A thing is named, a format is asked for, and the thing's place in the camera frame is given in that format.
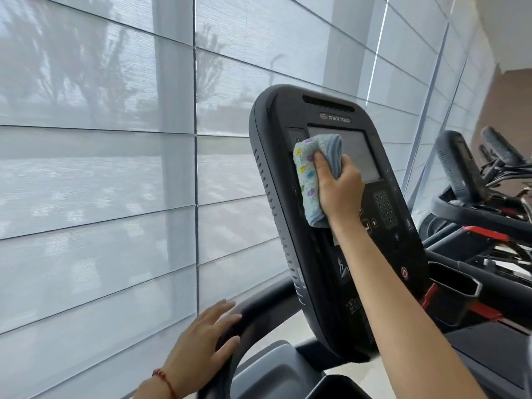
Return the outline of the person's left hand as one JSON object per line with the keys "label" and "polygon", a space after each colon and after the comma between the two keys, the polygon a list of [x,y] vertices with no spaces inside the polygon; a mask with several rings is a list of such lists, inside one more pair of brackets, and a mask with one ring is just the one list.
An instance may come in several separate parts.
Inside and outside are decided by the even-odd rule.
{"label": "person's left hand", "polygon": [[181,334],[161,368],[179,399],[203,388],[224,363],[215,362],[219,338],[240,321],[240,313],[224,314],[215,324],[198,321],[198,317]]}

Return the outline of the light blue printed cloth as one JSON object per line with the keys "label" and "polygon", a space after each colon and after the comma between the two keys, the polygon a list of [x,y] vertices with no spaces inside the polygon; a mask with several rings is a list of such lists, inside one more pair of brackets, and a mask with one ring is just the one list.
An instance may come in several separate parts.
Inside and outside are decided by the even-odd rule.
{"label": "light blue printed cloth", "polygon": [[316,228],[329,228],[319,197],[319,180],[314,155],[320,152],[326,159],[334,179],[342,173],[342,138],[338,134],[317,134],[296,142],[293,150],[298,181],[303,199],[304,215],[308,224]]}

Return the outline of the black neighbouring treadmill handlebar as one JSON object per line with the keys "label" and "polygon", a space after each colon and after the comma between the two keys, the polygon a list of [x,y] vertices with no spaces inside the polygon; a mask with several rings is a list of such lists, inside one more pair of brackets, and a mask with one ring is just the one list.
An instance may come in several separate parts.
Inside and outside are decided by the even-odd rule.
{"label": "black neighbouring treadmill handlebar", "polygon": [[447,221],[462,226],[478,226],[507,234],[532,234],[532,223],[511,219],[503,214],[477,209],[472,206],[454,205],[435,196],[431,200],[431,212]]}

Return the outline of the grey treadmill motor shroud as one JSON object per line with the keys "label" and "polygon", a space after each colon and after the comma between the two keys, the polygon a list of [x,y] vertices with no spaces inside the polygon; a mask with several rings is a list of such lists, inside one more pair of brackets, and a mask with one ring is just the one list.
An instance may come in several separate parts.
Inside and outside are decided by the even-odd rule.
{"label": "grey treadmill motor shroud", "polygon": [[274,342],[237,368],[229,399],[372,399],[351,378],[326,373],[343,364],[316,339]]}

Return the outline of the black neighbouring treadmill console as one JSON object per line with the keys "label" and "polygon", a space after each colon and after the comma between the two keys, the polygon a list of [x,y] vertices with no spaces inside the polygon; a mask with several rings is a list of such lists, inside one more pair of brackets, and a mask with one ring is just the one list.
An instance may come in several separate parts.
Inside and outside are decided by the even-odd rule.
{"label": "black neighbouring treadmill console", "polygon": [[436,153],[459,201],[482,204],[491,193],[463,135],[457,131],[442,131],[435,142]]}

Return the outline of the person's right hand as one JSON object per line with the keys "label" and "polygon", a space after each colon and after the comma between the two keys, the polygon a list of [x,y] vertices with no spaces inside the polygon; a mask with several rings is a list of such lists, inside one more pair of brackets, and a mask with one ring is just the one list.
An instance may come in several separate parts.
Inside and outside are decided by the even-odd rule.
{"label": "person's right hand", "polygon": [[342,229],[360,226],[360,209],[364,183],[348,155],[342,155],[342,173],[335,181],[319,181],[321,207],[330,227]]}

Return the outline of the narrow grey window blind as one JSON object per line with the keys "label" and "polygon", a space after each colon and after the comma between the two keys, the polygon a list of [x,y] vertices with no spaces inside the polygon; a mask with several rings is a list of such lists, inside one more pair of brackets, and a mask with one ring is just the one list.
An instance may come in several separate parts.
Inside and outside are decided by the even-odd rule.
{"label": "narrow grey window blind", "polygon": [[374,1],[362,98],[404,189],[446,20],[436,0]]}
{"label": "narrow grey window blind", "polygon": [[444,187],[443,170],[433,153],[435,140],[449,129],[463,134],[470,144],[495,70],[492,50],[477,19],[466,19],[464,24],[454,19],[448,24],[438,59],[411,169],[403,179],[407,199],[426,200]]}

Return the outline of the person's right forearm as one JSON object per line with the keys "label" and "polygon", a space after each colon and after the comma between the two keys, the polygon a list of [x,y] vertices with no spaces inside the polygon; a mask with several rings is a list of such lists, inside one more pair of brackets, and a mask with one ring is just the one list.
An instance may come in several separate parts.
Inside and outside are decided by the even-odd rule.
{"label": "person's right forearm", "polygon": [[358,217],[329,217],[396,399],[488,399]]}

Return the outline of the wide grey window blind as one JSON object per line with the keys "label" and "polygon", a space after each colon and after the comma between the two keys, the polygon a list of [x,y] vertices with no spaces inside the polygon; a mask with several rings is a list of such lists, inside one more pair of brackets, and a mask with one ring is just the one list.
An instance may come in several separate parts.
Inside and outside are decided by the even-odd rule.
{"label": "wide grey window blind", "polygon": [[287,273],[249,142],[249,113],[291,84],[362,105],[385,0],[195,0],[198,304],[252,295]]}
{"label": "wide grey window blind", "polygon": [[193,0],[0,0],[0,399],[115,399],[196,315]]}

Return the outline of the person's left forearm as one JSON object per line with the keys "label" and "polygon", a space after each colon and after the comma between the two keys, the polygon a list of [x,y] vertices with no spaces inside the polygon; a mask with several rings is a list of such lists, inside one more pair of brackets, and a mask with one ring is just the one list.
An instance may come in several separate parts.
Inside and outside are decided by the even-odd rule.
{"label": "person's left forearm", "polygon": [[139,385],[132,399],[180,399],[162,369]]}

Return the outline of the black treadmill cup holder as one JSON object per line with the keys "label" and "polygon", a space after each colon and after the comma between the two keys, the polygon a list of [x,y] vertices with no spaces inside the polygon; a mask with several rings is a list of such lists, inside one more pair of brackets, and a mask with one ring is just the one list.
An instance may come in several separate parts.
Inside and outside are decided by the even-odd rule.
{"label": "black treadmill cup holder", "polygon": [[439,262],[429,261],[428,273],[432,284],[422,301],[423,309],[440,325],[458,327],[478,300],[483,284]]}

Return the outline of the black distant treadmill console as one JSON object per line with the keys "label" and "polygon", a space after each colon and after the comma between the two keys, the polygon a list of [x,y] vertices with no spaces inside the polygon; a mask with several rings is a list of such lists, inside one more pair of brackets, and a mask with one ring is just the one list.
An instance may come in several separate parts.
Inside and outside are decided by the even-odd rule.
{"label": "black distant treadmill console", "polygon": [[527,161],[502,134],[493,127],[485,127],[481,132],[484,142],[493,150],[497,157],[508,167],[526,165]]}

